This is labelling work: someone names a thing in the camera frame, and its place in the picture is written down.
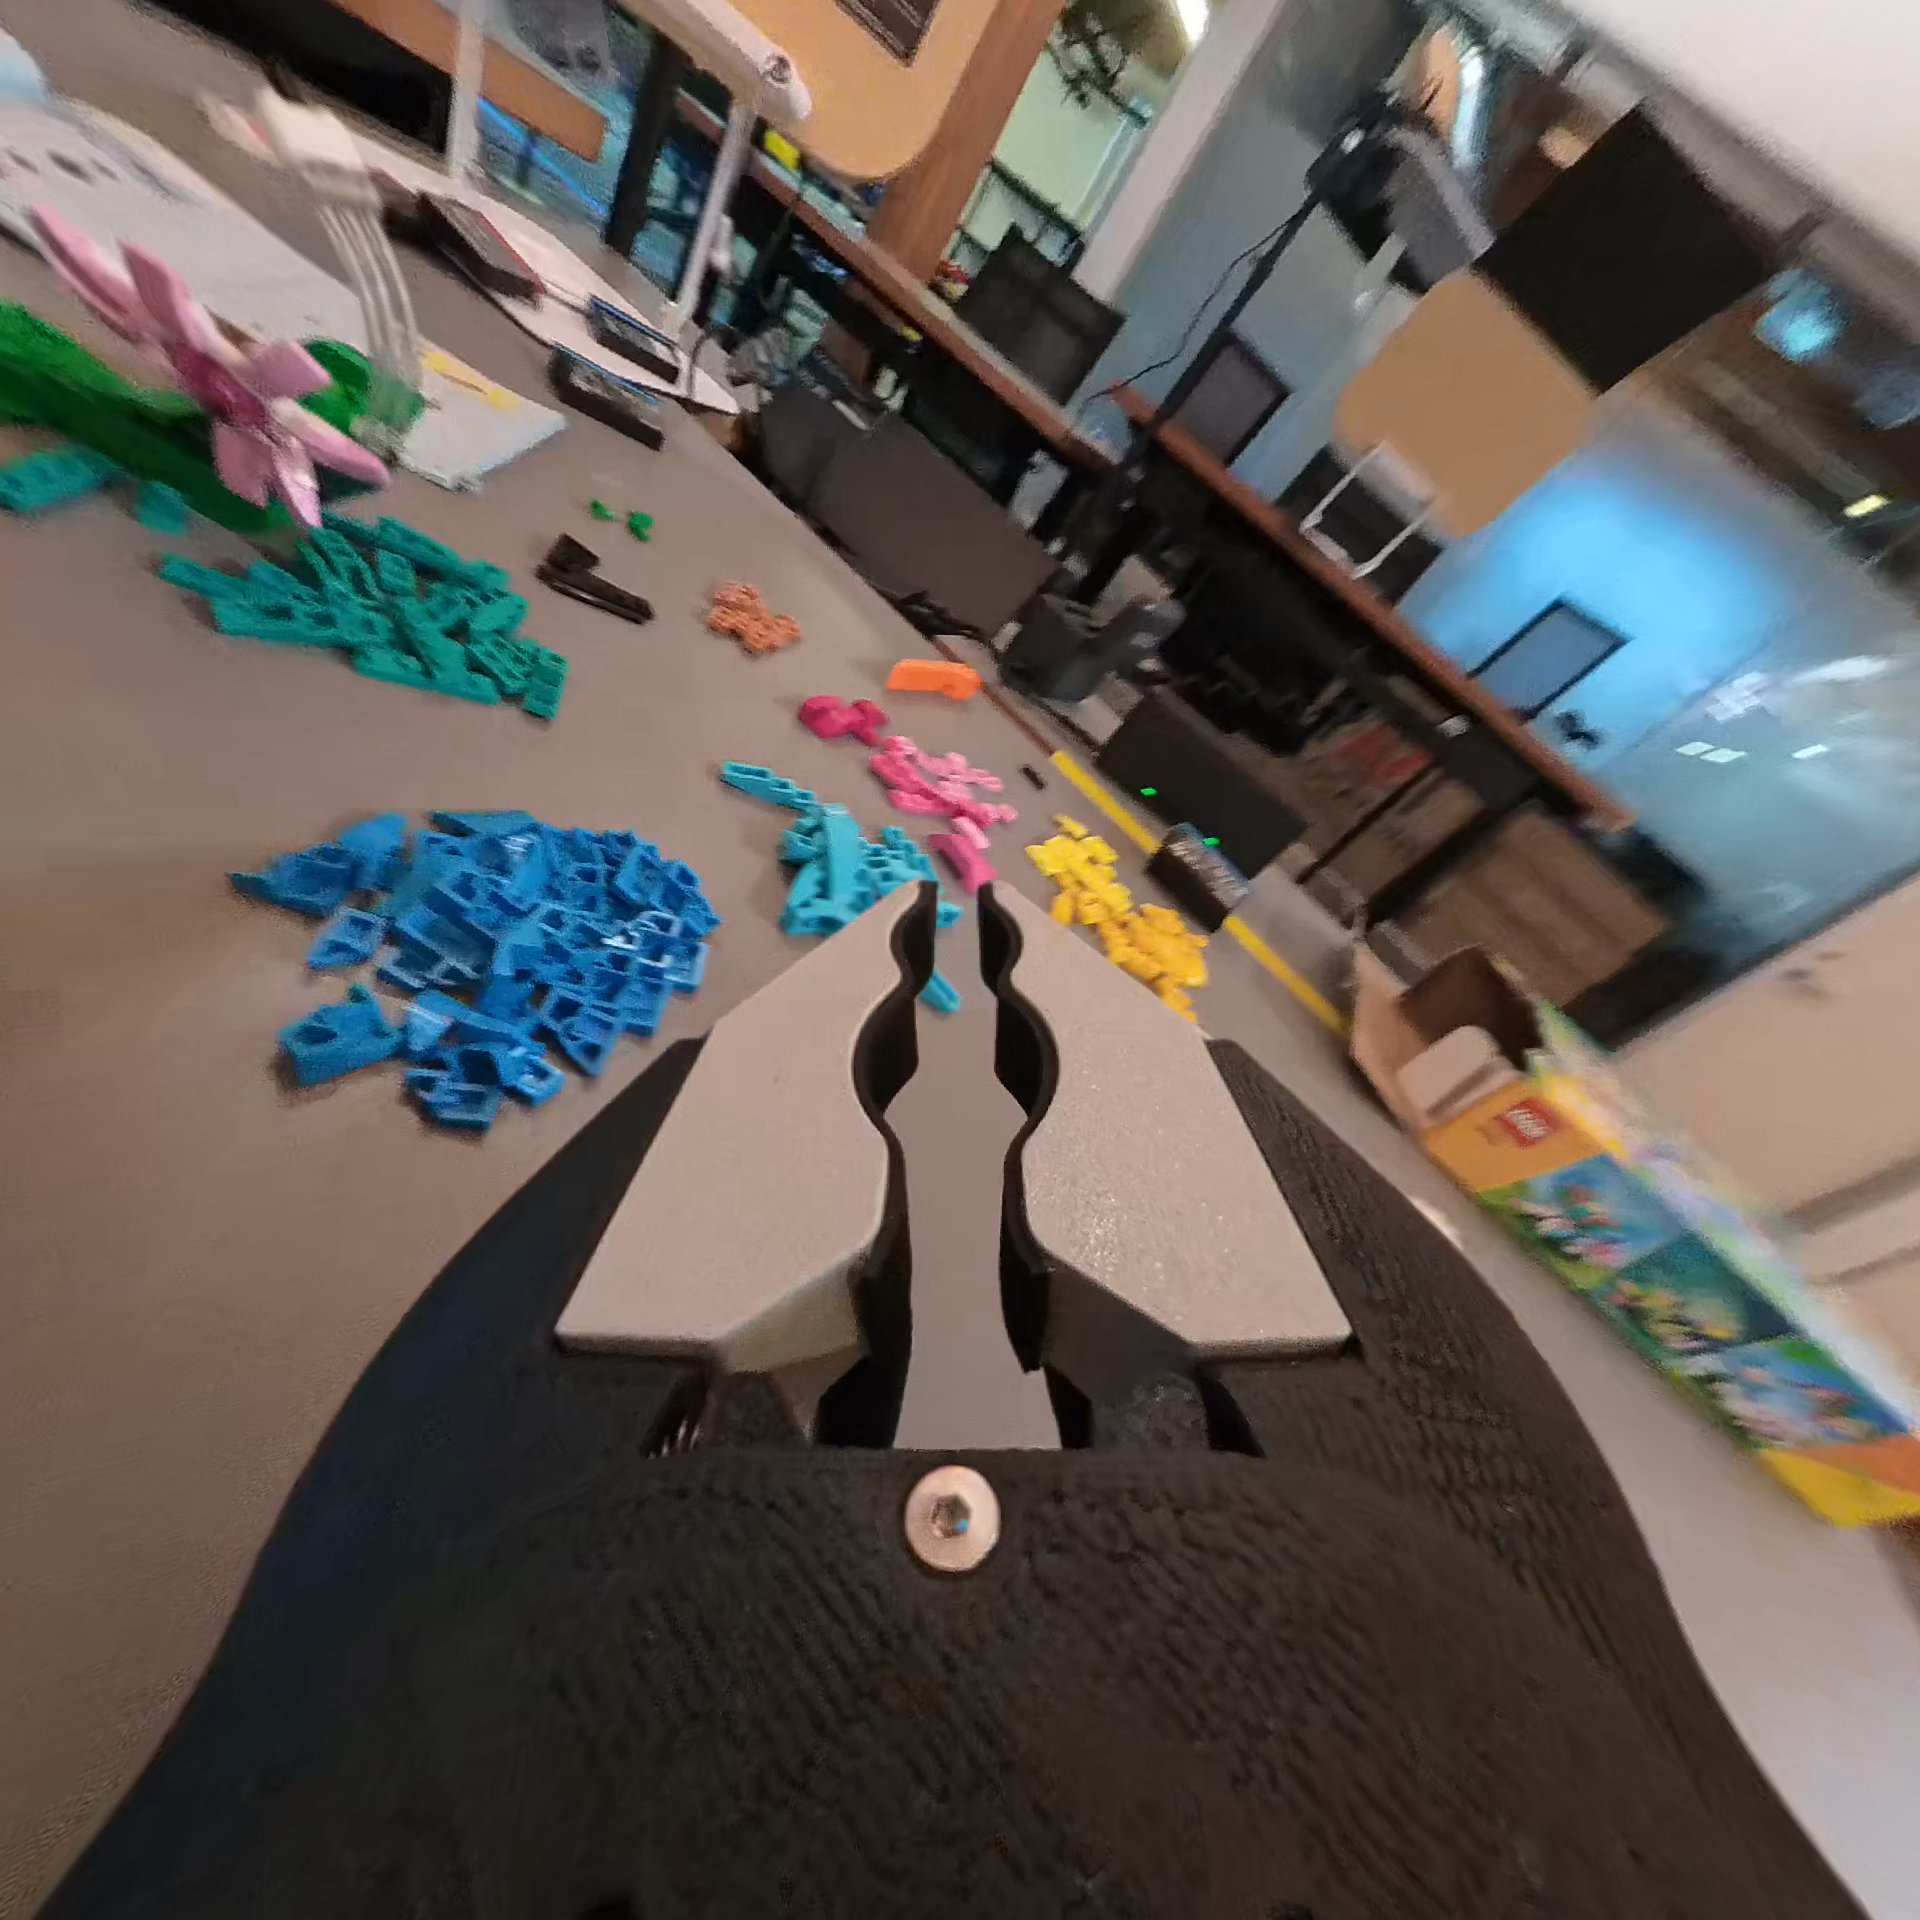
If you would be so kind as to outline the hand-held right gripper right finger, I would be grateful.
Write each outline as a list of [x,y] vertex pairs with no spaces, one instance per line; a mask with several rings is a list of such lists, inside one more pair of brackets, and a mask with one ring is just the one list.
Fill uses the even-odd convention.
[[976,897],[994,1077],[1001,1315],[1062,1448],[1170,1383],[1208,1436],[1231,1363],[1342,1355],[1353,1325],[1208,1037],[1017,890]]

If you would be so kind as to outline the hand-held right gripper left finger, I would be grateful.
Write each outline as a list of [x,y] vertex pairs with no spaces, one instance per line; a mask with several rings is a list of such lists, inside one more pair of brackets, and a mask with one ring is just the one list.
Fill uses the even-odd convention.
[[569,1352],[766,1379],[820,1444],[889,1444],[912,1349],[903,1158],[935,884],[903,882],[730,1007],[555,1318]]

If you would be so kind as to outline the pile of yellow lego pieces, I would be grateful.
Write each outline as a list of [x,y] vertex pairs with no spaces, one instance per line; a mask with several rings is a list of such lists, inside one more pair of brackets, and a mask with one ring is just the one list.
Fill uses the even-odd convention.
[[1052,834],[1023,853],[1052,887],[1054,925],[1086,934],[1116,972],[1196,1024],[1193,996],[1211,982],[1208,934],[1167,905],[1135,900],[1116,850],[1069,814],[1054,814]]

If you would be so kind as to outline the pile of light blue lego pieces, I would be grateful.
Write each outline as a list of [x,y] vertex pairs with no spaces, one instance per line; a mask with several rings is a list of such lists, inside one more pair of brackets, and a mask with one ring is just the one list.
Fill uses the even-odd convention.
[[889,826],[867,836],[845,806],[820,800],[810,787],[756,762],[722,761],[718,776],[735,793],[787,814],[777,850],[784,875],[777,922],[781,936],[827,939],[878,900],[922,884],[935,894],[937,929],[962,919],[956,901],[937,887],[928,850],[903,827]]

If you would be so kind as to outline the pile of pink lego pieces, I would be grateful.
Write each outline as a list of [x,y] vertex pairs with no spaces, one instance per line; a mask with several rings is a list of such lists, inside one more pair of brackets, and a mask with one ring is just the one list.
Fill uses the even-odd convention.
[[889,734],[869,749],[867,772],[899,812],[930,827],[928,857],[966,897],[994,882],[991,834],[1017,822],[1017,809],[1001,797],[997,776],[976,768],[963,755],[928,755],[903,734]]

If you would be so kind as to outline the colourful lego set box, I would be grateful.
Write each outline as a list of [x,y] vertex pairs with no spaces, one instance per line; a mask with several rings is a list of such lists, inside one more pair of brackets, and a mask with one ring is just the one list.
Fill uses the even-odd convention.
[[1350,1057],[1532,1258],[1835,1525],[1916,1525],[1916,1383],[1784,1234],[1481,946],[1353,953]]

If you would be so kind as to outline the pile of salmon lego pieces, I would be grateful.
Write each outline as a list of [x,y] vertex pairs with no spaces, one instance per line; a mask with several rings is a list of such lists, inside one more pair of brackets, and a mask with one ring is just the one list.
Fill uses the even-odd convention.
[[750,657],[767,657],[803,641],[798,622],[772,609],[746,580],[722,580],[711,589],[705,630],[730,639]]

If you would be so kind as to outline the black lego piece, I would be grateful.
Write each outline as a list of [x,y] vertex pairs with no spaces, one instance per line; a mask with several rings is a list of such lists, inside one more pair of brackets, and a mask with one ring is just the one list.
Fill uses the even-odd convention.
[[573,535],[557,535],[546,546],[536,563],[536,579],[555,596],[608,612],[617,622],[645,626],[654,617],[651,603],[642,596],[613,583],[600,573],[597,554]]

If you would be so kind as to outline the pile of teal lego pieces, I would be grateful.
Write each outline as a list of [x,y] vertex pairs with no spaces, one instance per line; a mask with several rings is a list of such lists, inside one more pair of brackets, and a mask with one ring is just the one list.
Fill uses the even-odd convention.
[[369,681],[515,707],[536,722],[565,704],[567,657],[525,633],[529,607],[506,569],[392,515],[326,514],[282,563],[163,556],[155,575],[228,639],[335,653]]

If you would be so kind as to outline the pink and green lego flower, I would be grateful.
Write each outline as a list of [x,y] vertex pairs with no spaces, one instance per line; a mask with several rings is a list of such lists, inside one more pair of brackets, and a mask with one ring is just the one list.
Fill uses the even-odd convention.
[[135,244],[101,247],[47,205],[27,210],[38,257],[166,379],[135,383],[67,331],[3,303],[3,422],[51,432],[138,481],[166,484],[233,534],[316,528],[340,494],[392,468],[311,396],[335,376],[302,342],[233,341],[186,280]]

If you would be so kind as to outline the lego instruction booklet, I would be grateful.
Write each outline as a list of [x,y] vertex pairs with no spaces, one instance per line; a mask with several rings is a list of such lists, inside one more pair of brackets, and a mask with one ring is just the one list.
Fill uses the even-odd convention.
[[[142,244],[175,268],[219,321],[250,335],[340,342],[372,355],[356,288],[285,244],[179,156],[92,107],[3,98],[3,229],[37,247],[46,208],[106,254]],[[420,348],[417,420],[396,466],[444,491],[477,491],[495,468],[560,434],[565,416]]]

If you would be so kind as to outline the yellow tape strip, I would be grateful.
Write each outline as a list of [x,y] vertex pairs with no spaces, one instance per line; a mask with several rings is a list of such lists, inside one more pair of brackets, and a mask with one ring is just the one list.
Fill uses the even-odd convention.
[[[1135,812],[1127,812],[1125,803],[1116,803],[1113,793],[1072,755],[1052,751],[1048,768],[1065,780],[1099,816],[1105,816],[1140,850],[1142,858],[1160,848],[1161,831],[1142,822]],[[1252,925],[1247,925],[1241,914],[1224,915],[1220,934],[1231,936],[1232,943],[1266,975],[1272,975],[1283,996],[1306,1010],[1327,1033],[1336,1037],[1347,1036],[1347,1013],[1336,1007],[1333,997],[1306,978],[1306,972],[1295,969]]]

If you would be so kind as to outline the black computer tower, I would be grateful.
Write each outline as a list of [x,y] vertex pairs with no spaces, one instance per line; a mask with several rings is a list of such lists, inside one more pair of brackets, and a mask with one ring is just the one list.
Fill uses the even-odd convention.
[[1232,741],[1167,688],[1135,700],[1093,749],[1093,768],[1166,827],[1193,827],[1244,875],[1266,871],[1306,831]]

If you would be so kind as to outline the long brown wooden desk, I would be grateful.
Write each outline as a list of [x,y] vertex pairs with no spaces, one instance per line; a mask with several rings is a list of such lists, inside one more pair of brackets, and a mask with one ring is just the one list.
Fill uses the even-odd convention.
[[1418,677],[1452,718],[1496,736],[1503,749],[1522,761],[1560,803],[1570,806],[1570,812],[1587,822],[1587,827],[1634,827],[1637,814],[1628,806],[1547,749],[1522,719],[1515,719],[1452,657],[1429,647],[1391,603],[1380,600],[1374,589],[1327,558],[1286,514],[1259,497],[1259,491],[1241,481],[1228,466],[1213,459],[1183,426],[1153,426],[1153,405],[1127,383],[1116,386],[1113,400],[1127,426],[1144,434],[1144,441],[1156,454],[1196,480],[1228,514],[1252,531],[1271,554],[1282,556],[1292,573],[1302,573],[1316,589],[1336,599],[1377,643],[1403,661],[1410,674]]

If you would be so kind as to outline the small black framed screen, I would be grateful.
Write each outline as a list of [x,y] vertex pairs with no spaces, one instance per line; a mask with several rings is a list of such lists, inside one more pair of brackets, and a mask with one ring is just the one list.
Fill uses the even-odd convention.
[[1615,626],[1554,599],[1478,661],[1471,681],[1515,719],[1534,722],[1625,647],[1628,634]]

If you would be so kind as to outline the flat black box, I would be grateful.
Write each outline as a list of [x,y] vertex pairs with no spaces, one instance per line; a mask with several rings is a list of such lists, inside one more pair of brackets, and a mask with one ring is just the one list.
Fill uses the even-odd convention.
[[660,451],[665,446],[665,416],[645,389],[604,371],[557,342],[550,346],[545,376],[565,407],[613,429],[641,447]]

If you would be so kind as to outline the beige rounded board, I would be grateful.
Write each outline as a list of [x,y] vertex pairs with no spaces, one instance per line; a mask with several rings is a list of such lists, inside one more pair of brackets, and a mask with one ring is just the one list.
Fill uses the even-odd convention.
[[1500,518],[1590,436],[1598,395],[1500,288],[1459,268],[1342,389],[1329,441],[1390,454],[1447,541]]

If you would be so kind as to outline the blue and black box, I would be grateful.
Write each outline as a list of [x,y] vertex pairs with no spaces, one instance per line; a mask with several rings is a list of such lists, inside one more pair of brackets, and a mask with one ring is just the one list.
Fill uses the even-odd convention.
[[584,325],[591,342],[613,358],[625,361],[645,376],[679,383],[685,368],[679,342],[657,325],[600,297],[586,301]]

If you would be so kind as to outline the black square board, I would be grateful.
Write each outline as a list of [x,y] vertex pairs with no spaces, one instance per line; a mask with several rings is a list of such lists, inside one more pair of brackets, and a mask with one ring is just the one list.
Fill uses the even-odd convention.
[[1611,390],[1778,267],[1644,117],[1618,117],[1473,260],[1593,390]]

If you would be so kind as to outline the white pronged object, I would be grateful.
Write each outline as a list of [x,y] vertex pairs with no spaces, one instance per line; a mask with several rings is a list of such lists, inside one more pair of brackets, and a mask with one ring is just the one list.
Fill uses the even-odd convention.
[[383,199],[345,122],[267,83],[250,107],[197,90],[209,130],[274,169],[322,229],[359,310],[372,366],[353,436],[396,456],[423,407],[423,337],[414,297],[383,227]]

